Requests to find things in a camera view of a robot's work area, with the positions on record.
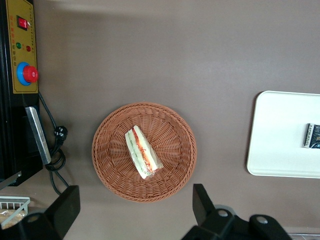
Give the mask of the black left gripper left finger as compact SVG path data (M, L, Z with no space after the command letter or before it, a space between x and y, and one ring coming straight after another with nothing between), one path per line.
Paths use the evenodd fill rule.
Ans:
M80 188L69 186L44 212L0 230L2 240L63 240L81 210Z

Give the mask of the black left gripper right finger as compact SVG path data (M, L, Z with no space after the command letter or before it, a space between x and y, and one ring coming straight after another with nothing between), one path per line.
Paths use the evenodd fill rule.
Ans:
M254 214L248 221L226 208L216 208L203 184L195 183L192 209L197 222L184 240L290 240L290 235L273 217Z

